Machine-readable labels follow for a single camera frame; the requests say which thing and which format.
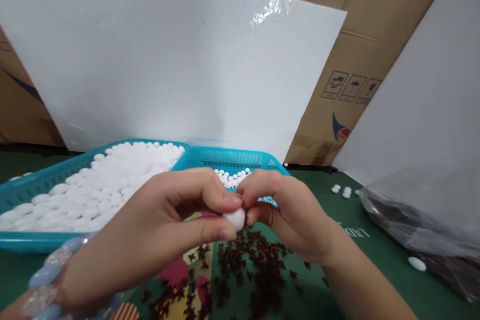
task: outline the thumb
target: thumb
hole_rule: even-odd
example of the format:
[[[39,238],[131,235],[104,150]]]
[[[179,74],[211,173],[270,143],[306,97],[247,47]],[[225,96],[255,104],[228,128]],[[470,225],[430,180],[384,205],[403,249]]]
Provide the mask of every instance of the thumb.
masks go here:
[[[178,245],[185,251],[218,240],[231,241],[237,238],[235,226],[222,216],[197,217],[179,222],[176,232]]]

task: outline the fingernail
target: fingernail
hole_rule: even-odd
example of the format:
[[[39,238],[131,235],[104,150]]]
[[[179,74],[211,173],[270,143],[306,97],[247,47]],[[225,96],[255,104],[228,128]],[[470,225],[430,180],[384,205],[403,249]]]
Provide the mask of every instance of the fingernail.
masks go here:
[[[223,241],[231,241],[237,238],[237,233],[235,229],[232,228],[224,228],[220,230],[220,240]]]

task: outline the white panel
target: white panel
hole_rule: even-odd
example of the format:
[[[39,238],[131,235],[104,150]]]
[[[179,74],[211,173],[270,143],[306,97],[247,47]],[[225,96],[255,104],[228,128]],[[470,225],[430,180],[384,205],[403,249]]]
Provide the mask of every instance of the white panel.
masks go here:
[[[480,0],[435,0],[333,165],[369,184],[480,156]]]
[[[71,150],[143,137],[285,158],[345,19],[292,0],[0,0]]]

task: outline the hand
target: hand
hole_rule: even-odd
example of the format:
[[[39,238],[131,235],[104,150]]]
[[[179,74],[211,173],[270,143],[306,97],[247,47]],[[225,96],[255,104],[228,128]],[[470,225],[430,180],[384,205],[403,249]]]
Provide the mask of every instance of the hand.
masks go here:
[[[246,225],[268,225],[283,243],[308,261],[322,264],[332,252],[332,228],[337,225],[301,181],[277,171],[255,170],[236,193],[242,195]],[[258,198],[271,196],[280,209]]]
[[[183,221],[194,212],[230,213],[242,205],[210,168],[153,176],[70,261],[59,280],[62,302],[85,309],[150,279],[185,252],[234,240],[222,216]]]

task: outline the blue mesh basket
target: blue mesh basket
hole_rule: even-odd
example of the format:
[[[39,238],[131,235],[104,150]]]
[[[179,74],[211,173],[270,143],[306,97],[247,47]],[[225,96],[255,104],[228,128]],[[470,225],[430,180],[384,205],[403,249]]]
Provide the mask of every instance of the blue mesh basket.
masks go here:
[[[209,167],[212,169],[222,169],[231,174],[249,168],[276,170],[282,175],[290,176],[287,170],[272,155],[266,152],[224,149],[220,147],[196,146],[189,148],[175,165],[176,170],[185,170],[190,168]],[[270,196],[261,197],[258,201],[263,201],[274,205],[278,204]]]
[[[29,203],[38,194],[48,193],[55,185],[61,184],[69,176],[82,168],[89,168],[94,155],[103,153],[106,149],[125,142],[159,142],[160,144],[173,143],[183,146],[185,153],[173,166],[172,171],[179,170],[178,164],[185,156],[190,146],[183,142],[161,141],[150,139],[126,139],[112,142],[103,147],[86,152],[82,155],[60,162],[30,175],[22,176],[13,181],[0,185],[0,214],[13,209],[18,204]],[[16,232],[0,231],[0,249],[7,249],[16,253],[48,254],[59,248],[65,241],[78,236],[73,232]]]

